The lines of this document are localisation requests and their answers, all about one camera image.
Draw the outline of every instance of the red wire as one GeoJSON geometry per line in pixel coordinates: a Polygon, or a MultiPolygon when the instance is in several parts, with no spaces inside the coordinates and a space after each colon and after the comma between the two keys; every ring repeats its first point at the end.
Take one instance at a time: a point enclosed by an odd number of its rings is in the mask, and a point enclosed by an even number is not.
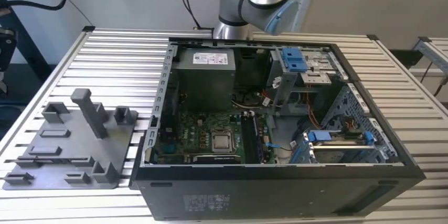
{"type": "Polygon", "coordinates": [[[319,126],[318,126],[318,123],[317,123],[317,120],[315,120],[315,117],[314,117],[314,113],[310,109],[310,105],[309,105],[309,96],[307,96],[307,93],[306,93],[306,105],[307,105],[307,117],[309,117],[309,121],[311,122],[311,124],[314,125],[314,127],[319,130],[319,126]]]}

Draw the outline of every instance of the metal frame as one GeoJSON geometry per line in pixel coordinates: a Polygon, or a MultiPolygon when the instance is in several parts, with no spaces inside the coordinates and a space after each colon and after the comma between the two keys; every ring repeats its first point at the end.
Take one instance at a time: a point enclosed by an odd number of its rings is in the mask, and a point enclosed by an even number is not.
{"type": "Polygon", "coordinates": [[[30,69],[33,70],[38,80],[43,82],[50,74],[49,65],[38,51],[38,48],[30,38],[25,27],[22,26],[18,16],[13,9],[9,10],[10,13],[0,16],[0,24],[3,28],[10,28],[15,30],[17,33],[17,49],[25,58],[30,69]]]}
{"type": "MultiPolygon", "coordinates": [[[[95,29],[90,33],[81,33],[10,131],[0,141],[0,178],[14,166],[13,163],[5,163],[5,160],[21,154],[23,146],[31,140],[34,130],[41,125],[39,110],[45,102],[66,101],[74,87],[89,87],[91,92],[95,90],[101,93],[91,100],[101,100],[105,109],[125,100],[126,105],[138,111],[137,128],[127,150],[119,187],[113,190],[0,190],[1,220],[29,220],[33,224],[78,221],[153,222],[142,197],[137,191],[127,189],[127,183],[135,144],[142,136],[141,130],[147,127],[167,37],[209,36],[209,31],[95,29]]],[[[366,36],[357,35],[285,33],[271,37],[254,33],[254,38],[337,44],[354,71],[362,72],[358,73],[361,85],[366,88],[379,112],[429,178],[365,218],[338,218],[337,222],[446,223],[446,110],[437,106],[427,91],[417,85],[417,81],[402,69],[387,50],[366,36]],[[374,74],[374,71],[383,68],[394,68],[395,71],[374,74]]],[[[273,221],[309,222],[301,219],[273,221]]],[[[245,222],[265,223],[263,220],[245,222]]],[[[334,223],[334,219],[323,218],[311,222],[334,223]]]]}
{"type": "Polygon", "coordinates": [[[419,37],[413,50],[419,51],[448,74],[448,39],[419,37]]]}

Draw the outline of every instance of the gray plastic post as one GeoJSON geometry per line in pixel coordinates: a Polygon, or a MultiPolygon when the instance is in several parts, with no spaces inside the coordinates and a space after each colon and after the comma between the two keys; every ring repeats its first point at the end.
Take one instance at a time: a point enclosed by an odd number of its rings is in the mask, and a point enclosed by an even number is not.
{"type": "Polygon", "coordinates": [[[43,108],[42,116],[47,123],[63,123],[59,114],[67,114],[69,111],[62,102],[49,102],[43,108]]]}
{"type": "Polygon", "coordinates": [[[130,125],[134,122],[129,107],[117,106],[113,112],[117,125],[130,125]]]}
{"type": "Polygon", "coordinates": [[[90,95],[91,92],[89,89],[74,89],[69,98],[71,102],[77,104],[94,136],[103,138],[106,136],[106,130],[102,125],[102,118],[95,112],[95,107],[90,101],[90,95]]]}

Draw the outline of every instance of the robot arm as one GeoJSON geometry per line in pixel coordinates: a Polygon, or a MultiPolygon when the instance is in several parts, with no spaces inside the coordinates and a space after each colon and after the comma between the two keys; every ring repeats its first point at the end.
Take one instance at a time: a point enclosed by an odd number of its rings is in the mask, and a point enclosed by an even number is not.
{"type": "Polygon", "coordinates": [[[270,35],[278,35],[293,22],[295,0],[219,0],[215,39],[251,39],[249,24],[270,35]]]}

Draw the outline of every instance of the motherboard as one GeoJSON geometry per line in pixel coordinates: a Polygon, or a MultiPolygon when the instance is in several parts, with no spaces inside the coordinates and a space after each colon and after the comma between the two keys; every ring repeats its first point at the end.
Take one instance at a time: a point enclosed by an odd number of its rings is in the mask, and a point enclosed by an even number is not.
{"type": "Polygon", "coordinates": [[[263,114],[249,112],[181,112],[178,127],[165,128],[155,144],[158,164],[273,163],[265,120],[263,114]]]}

